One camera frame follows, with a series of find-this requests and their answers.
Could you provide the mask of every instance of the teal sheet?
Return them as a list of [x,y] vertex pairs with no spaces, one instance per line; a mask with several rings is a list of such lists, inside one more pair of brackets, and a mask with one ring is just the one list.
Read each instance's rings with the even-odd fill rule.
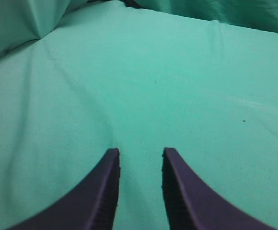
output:
[[61,17],[87,0],[0,0],[0,57],[44,37]]
[[111,147],[114,229],[169,229],[164,146],[278,228],[278,34],[115,0],[0,59],[0,229],[66,194]]
[[135,0],[156,11],[278,33],[278,0]]

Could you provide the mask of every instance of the purple plastic piece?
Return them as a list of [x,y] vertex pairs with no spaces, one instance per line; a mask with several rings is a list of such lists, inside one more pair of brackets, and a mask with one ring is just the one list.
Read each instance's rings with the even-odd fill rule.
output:
[[69,193],[9,230],[110,230],[119,194],[120,153],[109,149]]
[[214,192],[172,148],[163,152],[162,190],[171,230],[274,230]]

